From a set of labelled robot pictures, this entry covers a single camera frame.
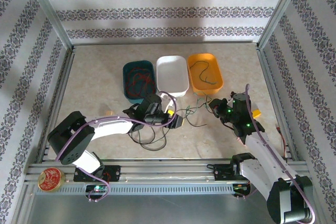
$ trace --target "small yellow object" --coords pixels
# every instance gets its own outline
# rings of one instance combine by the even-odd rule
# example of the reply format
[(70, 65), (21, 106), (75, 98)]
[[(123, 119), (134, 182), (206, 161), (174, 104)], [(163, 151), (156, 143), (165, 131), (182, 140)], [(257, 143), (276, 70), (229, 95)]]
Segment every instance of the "small yellow object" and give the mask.
[(260, 110), (253, 110), (252, 115), (253, 115), (253, 118), (257, 118), (258, 116), (261, 115), (261, 112), (260, 112)]
[(106, 111), (105, 115), (113, 115), (113, 111), (112, 110), (108, 110), (108, 111)]
[(167, 113), (172, 116), (174, 114), (174, 111), (168, 110)]

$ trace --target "wall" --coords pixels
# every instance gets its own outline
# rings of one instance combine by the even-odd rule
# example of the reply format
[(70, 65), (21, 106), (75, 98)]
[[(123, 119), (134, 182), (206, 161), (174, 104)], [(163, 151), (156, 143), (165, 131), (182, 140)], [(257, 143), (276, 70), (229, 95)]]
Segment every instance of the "wall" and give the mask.
[(37, 0), (0, 0), (0, 31), (0, 223), (8, 223), (66, 50)]
[(336, 223), (335, 0), (291, 0), (264, 48), (299, 156)]
[(278, 0), (50, 0), (73, 44), (257, 41)]

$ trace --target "floor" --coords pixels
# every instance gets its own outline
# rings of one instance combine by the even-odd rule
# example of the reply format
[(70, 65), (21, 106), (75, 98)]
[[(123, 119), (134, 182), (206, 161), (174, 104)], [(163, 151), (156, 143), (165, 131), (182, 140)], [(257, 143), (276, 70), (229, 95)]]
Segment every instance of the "floor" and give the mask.
[[(161, 56), (208, 52), (216, 56), (224, 79), (223, 88), (212, 98), (228, 98), (231, 91), (243, 92), (250, 83), (250, 97), (261, 111), (258, 121), (266, 129), (275, 148), (282, 153), (282, 141), (276, 131), (277, 120), (271, 104), (255, 44), (165, 44), (165, 45), (108, 45), (78, 46), (72, 64), (58, 123), (70, 112), (79, 110), (87, 117), (104, 116), (106, 111), (120, 115), (131, 106), (123, 94), (122, 68), (130, 61), (148, 60), (155, 68)], [(196, 105), (197, 97), (190, 87), (184, 97), (178, 98), (179, 108)], [(192, 127), (187, 122), (170, 130), (167, 145), (158, 152), (150, 152), (135, 144), (127, 135), (110, 135), (94, 140), (88, 146), (100, 158), (230, 158), (249, 150), (237, 141), (233, 132), (223, 127), (219, 119), (200, 108), (190, 121), (207, 124)], [(143, 129), (142, 139), (152, 132)], [(48, 158), (54, 159), (50, 150)]]

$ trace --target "tin can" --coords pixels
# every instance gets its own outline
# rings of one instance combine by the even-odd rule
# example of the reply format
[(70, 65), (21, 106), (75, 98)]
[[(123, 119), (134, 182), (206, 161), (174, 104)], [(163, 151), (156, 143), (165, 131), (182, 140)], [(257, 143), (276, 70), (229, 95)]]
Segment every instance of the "tin can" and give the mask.
[(42, 191), (57, 191), (65, 182), (65, 174), (60, 169), (51, 167), (45, 169), (38, 177), (38, 187)]

